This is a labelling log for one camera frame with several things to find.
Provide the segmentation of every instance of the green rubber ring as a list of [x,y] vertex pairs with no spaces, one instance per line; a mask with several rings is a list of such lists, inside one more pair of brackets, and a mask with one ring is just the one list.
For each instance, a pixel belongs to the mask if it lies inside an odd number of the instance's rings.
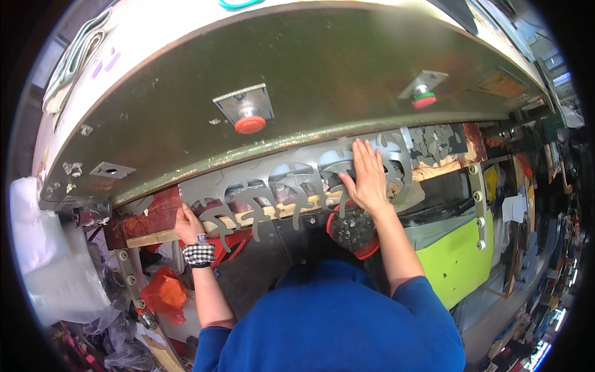
[[415,100],[417,101],[419,99],[426,98],[426,97],[436,97],[436,95],[433,94],[432,92],[422,93],[422,94],[418,95],[417,97],[415,97]]

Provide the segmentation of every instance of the checkered wristband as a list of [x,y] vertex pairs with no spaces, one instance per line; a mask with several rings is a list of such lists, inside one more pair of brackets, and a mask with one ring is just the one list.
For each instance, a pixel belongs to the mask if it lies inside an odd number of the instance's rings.
[[207,267],[215,262],[215,246],[210,243],[198,242],[182,249],[184,260],[193,268]]

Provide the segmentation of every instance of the orange plastic bag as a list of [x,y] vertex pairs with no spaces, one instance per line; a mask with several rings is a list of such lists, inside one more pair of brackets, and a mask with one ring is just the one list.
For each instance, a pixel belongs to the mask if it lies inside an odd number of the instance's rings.
[[176,273],[166,265],[153,274],[147,287],[140,291],[146,306],[173,324],[184,323],[182,308],[188,297],[188,290],[180,283]]

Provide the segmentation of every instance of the red bucket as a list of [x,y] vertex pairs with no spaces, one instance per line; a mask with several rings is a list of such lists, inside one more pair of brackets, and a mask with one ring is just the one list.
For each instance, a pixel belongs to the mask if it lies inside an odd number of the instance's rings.
[[[353,200],[348,200],[345,205],[350,205],[350,204],[355,204],[355,202]],[[337,204],[334,207],[334,210],[337,211],[339,210],[339,206],[341,206],[340,204]],[[328,216],[328,220],[327,220],[327,234],[331,237],[331,239],[333,238],[333,235],[331,234],[331,222],[333,221],[333,218],[335,218],[337,214],[336,213],[331,213],[331,215]],[[357,252],[354,252],[353,254],[355,255],[355,257],[359,258],[360,260],[363,260],[364,258],[368,258],[371,255],[374,254],[374,252],[376,252],[378,250],[378,248],[380,248],[380,241],[378,240],[378,235],[374,236],[374,238],[372,239],[372,241],[365,247],[363,247],[362,249],[360,249]]]

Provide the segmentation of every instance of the hand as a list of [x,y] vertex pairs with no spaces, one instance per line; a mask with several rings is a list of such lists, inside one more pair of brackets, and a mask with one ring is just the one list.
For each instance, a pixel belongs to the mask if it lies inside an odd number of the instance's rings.
[[357,184],[348,174],[339,174],[353,201],[368,211],[372,218],[378,218],[386,211],[394,212],[386,197],[386,175],[380,150],[376,149],[375,154],[368,140],[364,144],[358,138],[353,141],[353,166]]
[[198,243],[198,234],[205,233],[202,223],[186,203],[183,203],[176,212],[174,232],[186,245]]

